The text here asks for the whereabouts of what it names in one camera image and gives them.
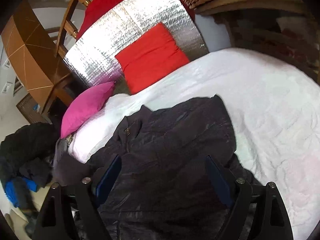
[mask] silver screw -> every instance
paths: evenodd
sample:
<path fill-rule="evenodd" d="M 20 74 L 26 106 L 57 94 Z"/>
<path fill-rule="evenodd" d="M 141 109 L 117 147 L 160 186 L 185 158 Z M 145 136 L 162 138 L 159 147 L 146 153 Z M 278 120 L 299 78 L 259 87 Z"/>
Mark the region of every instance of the silver screw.
<path fill-rule="evenodd" d="M 88 184 L 88 183 L 90 183 L 90 181 L 91 181 L 91 178 L 89 178 L 89 177 L 85 177 L 82 179 L 83 184 Z"/>
<path fill-rule="evenodd" d="M 60 184 L 58 182 L 55 182 L 51 185 L 51 188 L 56 189 L 57 187 L 59 187 Z"/>
<path fill-rule="evenodd" d="M 244 180 L 243 178 L 238 178 L 238 179 L 237 179 L 237 182 L 238 182 L 239 184 L 244 184 L 244 183 L 245 183 L 245 180 Z"/>
<path fill-rule="evenodd" d="M 275 188 L 275 187 L 276 187 L 276 184 L 275 184 L 274 182 L 272 182 L 272 181 L 269 182 L 268 184 L 269 184 L 269 186 L 270 186 L 271 188 Z"/>

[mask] mattress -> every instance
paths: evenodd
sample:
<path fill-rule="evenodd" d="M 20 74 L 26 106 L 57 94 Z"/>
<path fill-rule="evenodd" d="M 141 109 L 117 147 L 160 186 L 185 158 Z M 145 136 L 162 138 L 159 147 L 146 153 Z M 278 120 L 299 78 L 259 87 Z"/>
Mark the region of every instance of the mattress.
<path fill-rule="evenodd" d="M 242 166 L 262 184 L 276 183 L 294 239 L 307 239 L 320 219 L 320 87 L 270 56 L 212 52 L 136 95 L 115 95 L 77 131 L 69 152 L 86 162 L 141 105 L 157 110 L 215 94 L 231 117 Z"/>

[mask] bed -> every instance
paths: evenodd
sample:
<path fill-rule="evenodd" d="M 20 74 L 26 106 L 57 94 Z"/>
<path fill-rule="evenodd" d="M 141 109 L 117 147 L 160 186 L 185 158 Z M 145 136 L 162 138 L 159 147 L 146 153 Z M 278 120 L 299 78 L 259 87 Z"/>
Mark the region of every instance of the bed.
<path fill-rule="evenodd" d="M 233 122 L 241 164 L 262 184 L 277 184 L 294 239 L 307 239 L 320 219 L 320 87 L 273 57 L 236 48 L 212 52 L 138 94 L 115 95 L 76 132 L 69 152 L 86 162 L 141 105 L 157 110 L 215 94 Z"/>

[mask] wooden railing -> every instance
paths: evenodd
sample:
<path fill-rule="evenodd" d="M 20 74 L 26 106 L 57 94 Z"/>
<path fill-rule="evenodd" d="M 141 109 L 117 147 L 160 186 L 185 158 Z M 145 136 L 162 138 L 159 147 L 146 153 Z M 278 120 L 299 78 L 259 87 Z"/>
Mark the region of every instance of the wooden railing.
<path fill-rule="evenodd" d="M 71 22 L 71 17 L 76 9 L 78 2 L 82 3 L 84 6 L 88 6 L 90 4 L 90 0 L 70 0 L 68 4 L 68 8 L 64 14 L 59 34 L 57 36 L 57 43 L 55 49 L 55 56 L 58 54 L 64 58 L 66 53 L 68 52 L 67 48 L 64 45 L 64 40 L 66 38 L 67 33 L 76 39 L 78 35 L 78 29 L 76 26 Z"/>

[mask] white blanket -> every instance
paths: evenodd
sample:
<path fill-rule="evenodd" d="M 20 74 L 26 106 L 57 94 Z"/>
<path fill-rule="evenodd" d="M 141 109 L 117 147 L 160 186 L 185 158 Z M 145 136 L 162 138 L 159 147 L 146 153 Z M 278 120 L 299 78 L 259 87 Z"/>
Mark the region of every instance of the white blanket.
<path fill-rule="evenodd" d="M 78 130 L 69 152 L 86 162 L 141 105 L 157 110 L 215 94 L 231 117 L 242 166 L 262 184 L 276 183 L 294 239 L 307 239 L 320 219 L 320 87 L 275 58 L 212 52 L 136 95 L 115 95 Z"/>

